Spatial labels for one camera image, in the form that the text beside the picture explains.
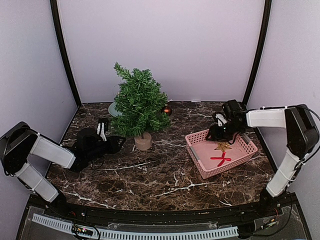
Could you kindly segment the pale green plate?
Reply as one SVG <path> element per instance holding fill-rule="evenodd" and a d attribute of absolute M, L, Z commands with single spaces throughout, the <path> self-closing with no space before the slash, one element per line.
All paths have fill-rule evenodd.
<path fill-rule="evenodd" d="M 116 110 L 116 102 L 112 102 L 108 107 L 108 112 L 112 117 L 118 117 L 121 116 L 122 113 L 120 111 Z"/>

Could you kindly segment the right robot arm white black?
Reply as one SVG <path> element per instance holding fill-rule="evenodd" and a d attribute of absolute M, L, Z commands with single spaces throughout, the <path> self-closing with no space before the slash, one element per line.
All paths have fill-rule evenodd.
<path fill-rule="evenodd" d="M 285 131 L 284 158 L 264 189 L 272 198 L 280 196 L 295 181 L 302 166 L 320 150 L 320 131 L 314 120 L 319 116 L 305 104 L 248 110 L 233 99 L 222 105 L 222 112 L 212 116 L 214 123 L 208 130 L 208 141 L 233 144 L 236 136 L 249 128 Z"/>

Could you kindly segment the small green christmas tree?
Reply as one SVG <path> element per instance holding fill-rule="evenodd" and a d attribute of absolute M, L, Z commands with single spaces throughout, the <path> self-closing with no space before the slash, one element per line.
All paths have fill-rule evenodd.
<path fill-rule="evenodd" d="M 138 150 L 146 151 L 152 147 L 151 133 L 171 125 L 170 117 L 162 112 L 168 96 L 150 69 L 129 70 L 116 62 L 114 70 L 121 78 L 115 109 L 122 115 L 114 117 L 111 125 L 120 136 L 133 137 Z"/>

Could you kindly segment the red ribbon bow ornament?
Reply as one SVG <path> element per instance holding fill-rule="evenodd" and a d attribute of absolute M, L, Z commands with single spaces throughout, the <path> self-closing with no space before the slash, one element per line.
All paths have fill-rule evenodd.
<path fill-rule="evenodd" d="M 217 167 L 221 167 L 225 162 L 230 162 L 232 159 L 230 157 L 226 157 L 226 152 L 222 152 L 220 157 L 211 157 L 211 160 L 220 160 Z"/>

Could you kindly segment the left black frame post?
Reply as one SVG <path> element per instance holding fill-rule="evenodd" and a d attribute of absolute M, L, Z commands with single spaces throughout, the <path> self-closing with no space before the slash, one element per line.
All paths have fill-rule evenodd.
<path fill-rule="evenodd" d="M 66 73 L 66 77 L 68 80 L 68 84 L 71 89 L 71 93 L 73 96 L 73 99 L 75 101 L 75 104 L 77 108 L 79 108 L 82 105 L 82 101 L 76 86 L 76 82 L 72 73 L 68 53 L 67 53 L 67 48 L 64 40 L 64 35 L 63 35 L 63 30 L 62 30 L 62 25 L 61 25 L 61 20 L 60 20 L 60 14 L 59 14 L 59 9 L 58 9 L 58 1 L 57 0 L 50 0 L 50 8 L 51 8 L 51 15 L 53 19 L 53 25 L 54 25 L 54 30 L 55 30 L 55 35 L 60 51 L 60 56 L 62 59 L 63 67 Z"/>

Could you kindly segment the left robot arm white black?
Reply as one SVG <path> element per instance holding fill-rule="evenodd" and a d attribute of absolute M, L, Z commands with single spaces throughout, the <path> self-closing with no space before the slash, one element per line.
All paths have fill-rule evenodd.
<path fill-rule="evenodd" d="M 65 203 L 66 197 L 28 162 L 28 156 L 38 156 L 79 173 L 95 159 L 121 150 L 126 138 L 106 136 L 107 129 L 108 120 L 103 118 L 97 129 L 81 129 L 75 143 L 71 147 L 63 147 L 21 121 L 0 138 L 0 161 L 4 173 L 17 177 L 32 192 L 51 204 L 51 210 L 58 217 L 67 218 L 71 208 Z"/>

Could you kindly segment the brown ball ornament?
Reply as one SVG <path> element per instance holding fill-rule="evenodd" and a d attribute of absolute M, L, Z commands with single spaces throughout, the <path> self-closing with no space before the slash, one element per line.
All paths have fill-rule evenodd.
<path fill-rule="evenodd" d="M 168 105 L 165 105 L 161 111 L 165 113 L 167 116 L 171 116 L 173 112 L 172 108 Z"/>

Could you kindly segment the black frame post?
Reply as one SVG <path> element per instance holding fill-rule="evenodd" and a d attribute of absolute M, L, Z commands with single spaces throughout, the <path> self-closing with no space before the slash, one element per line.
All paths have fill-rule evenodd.
<path fill-rule="evenodd" d="M 267 31 L 268 31 L 271 8 L 272 8 L 272 0 L 265 0 L 256 51 L 255 51 L 250 75 L 248 78 L 247 86 L 242 99 L 242 103 L 245 105 L 247 105 L 250 100 L 251 93 L 253 91 L 255 80 L 257 77 L 258 69 L 260 66 L 260 62 L 261 62 L 261 58 L 262 58 L 262 54 L 265 46 Z"/>
<path fill-rule="evenodd" d="M 72 73 L 68 53 L 67 53 L 67 48 L 64 40 L 64 35 L 63 35 L 63 30 L 62 30 L 62 25 L 61 25 L 61 20 L 60 20 L 60 14 L 59 14 L 59 9 L 58 9 L 58 1 L 57 0 L 50 0 L 50 8 L 51 8 L 51 15 L 53 19 L 53 25 L 54 25 L 54 30 L 55 30 L 55 35 L 60 51 L 60 56 L 62 59 L 63 67 L 66 73 L 66 77 L 68 80 L 68 84 L 71 89 L 71 93 L 73 96 L 73 99 L 75 101 L 75 104 L 77 108 L 79 108 L 82 105 L 82 101 L 76 86 L 76 82 Z"/>

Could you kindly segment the gold star ornament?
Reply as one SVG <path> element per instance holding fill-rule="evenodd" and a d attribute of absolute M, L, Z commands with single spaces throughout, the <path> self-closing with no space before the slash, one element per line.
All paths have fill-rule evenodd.
<path fill-rule="evenodd" d="M 226 150 L 231 150 L 231 145 L 228 142 L 218 142 L 215 150 L 220 150 L 226 152 Z"/>

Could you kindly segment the black front rail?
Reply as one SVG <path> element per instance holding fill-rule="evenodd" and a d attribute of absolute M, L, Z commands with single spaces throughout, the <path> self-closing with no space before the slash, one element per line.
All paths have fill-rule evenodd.
<path fill-rule="evenodd" d="M 209 208 L 201 210 L 183 211 L 139 211 L 107 209 L 100 207 L 84 206 L 66 202 L 62 207 L 47 205 L 37 196 L 31 195 L 27 201 L 28 206 L 38 207 L 44 213 L 54 217 L 71 220 L 77 224 L 107 226 L 111 223 L 131 225 L 188 225 L 218 223 L 223 225 L 245 225 L 262 217 L 257 214 L 263 206 L 260 202 L 253 202 L 237 206 L 222 208 Z"/>

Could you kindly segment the right black frame post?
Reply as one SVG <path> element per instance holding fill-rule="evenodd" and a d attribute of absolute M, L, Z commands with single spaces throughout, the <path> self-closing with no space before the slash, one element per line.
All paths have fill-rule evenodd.
<path fill-rule="evenodd" d="M 247 105 L 250 100 L 251 93 L 253 91 L 255 80 L 257 77 L 258 69 L 260 66 L 260 62 L 261 62 L 261 58 L 262 58 L 262 54 L 265 46 L 267 31 L 268 31 L 271 8 L 272 8 L 272 0 L 265 0 L 256 51 L 255 51 L 250 75 L 248 78 L 247 86 L 242 99 L 242 103 L 245 105 Z"/>

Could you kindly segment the pink plastic basket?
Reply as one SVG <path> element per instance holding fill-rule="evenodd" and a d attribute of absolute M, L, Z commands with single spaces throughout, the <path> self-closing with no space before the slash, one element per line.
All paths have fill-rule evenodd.
<path fill-rule="evenodd" d="M 186 149 L 203 179 L 208 179 L 248 162 L 258 151 L 246 134 L 235 134 L 235 142 L 206 140 L 209 131 L 185 136 Z"/>

